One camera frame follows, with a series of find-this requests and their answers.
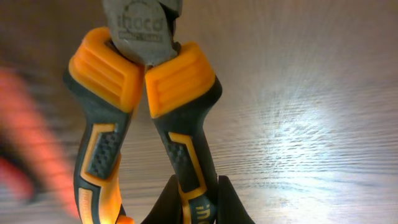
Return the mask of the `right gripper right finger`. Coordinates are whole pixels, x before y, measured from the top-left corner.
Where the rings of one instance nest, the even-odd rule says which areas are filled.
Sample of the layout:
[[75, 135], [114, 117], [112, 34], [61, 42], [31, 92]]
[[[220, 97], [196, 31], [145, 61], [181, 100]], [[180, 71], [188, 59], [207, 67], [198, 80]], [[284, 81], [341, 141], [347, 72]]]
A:
[[230, 179], [220, 175], [218, 179], [217, 224], [254, 224], [240, 201]]

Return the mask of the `orange drill bit holder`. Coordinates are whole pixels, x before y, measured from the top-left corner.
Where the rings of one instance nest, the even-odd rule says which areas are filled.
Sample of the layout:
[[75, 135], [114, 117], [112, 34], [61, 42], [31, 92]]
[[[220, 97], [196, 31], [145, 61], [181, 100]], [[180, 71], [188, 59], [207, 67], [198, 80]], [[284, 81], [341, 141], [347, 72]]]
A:
[[78, 218], [72, 168], [64, 161], [63, 147], [47, 127], [24, 81], [5, 69], [1, 69], [1, 126], [28, 167], [55, 192], [67, 213]]

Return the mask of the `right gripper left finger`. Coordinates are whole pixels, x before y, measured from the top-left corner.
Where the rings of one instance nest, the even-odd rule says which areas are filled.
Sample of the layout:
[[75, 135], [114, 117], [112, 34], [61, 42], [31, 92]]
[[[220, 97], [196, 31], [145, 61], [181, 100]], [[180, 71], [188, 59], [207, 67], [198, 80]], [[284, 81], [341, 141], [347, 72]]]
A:
[[181, 224], [182, 204], [178, 179], [172, 175], [142, 224]]

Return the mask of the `orange-black long-nose pliers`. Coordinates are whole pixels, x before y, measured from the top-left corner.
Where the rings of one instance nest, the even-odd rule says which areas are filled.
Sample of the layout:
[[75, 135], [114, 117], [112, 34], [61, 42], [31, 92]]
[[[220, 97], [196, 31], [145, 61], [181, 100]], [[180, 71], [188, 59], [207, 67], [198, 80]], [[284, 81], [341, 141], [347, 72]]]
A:
[[132, 223], [119, 188], [122, 144], [147, 100], [147, 124], [160, 136], [178, 179], [181, 223], [215, 223], [218, 178], [203, 122], [222, 87], [196, 43], [175, 41], [181, 1], [104, 1], [107, 25], [87, 33], [64, 82], [86, 126], [74, 171], [82, 223]]

